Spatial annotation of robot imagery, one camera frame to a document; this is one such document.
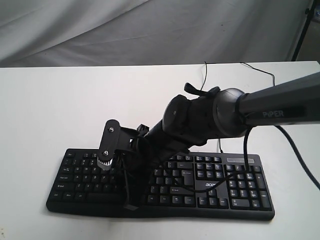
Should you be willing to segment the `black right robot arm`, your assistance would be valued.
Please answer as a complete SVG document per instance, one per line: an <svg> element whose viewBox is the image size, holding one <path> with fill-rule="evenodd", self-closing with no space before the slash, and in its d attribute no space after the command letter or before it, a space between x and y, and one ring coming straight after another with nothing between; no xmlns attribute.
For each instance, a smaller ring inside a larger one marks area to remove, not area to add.
<svg viewBox="0 0 320 240"><path fill-rule="evenodd" d="M320 75L314 73L260 91L245 93L237 88L185 91L167 105L153 127L139 127L132 144L136 152L125 162L125 207L141 204L151 172L173 155L211 139L248 138L258 126L317 124L320 121Z"/></svg>

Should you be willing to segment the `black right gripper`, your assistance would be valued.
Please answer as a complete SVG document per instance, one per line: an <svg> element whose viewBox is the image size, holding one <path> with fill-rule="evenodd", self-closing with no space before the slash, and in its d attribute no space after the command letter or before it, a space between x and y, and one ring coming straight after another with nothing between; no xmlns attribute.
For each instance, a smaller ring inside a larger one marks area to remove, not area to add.
<svg viewBox="0 0 320 240"><path fill-rule="evenodd" d="M165 132L161 123L152 129L140 125L137 129L120 125L115 152L123 165L126 200L123 207L138 209L131 200L140 200L147 188L152 171L165 161Z"/></svg>

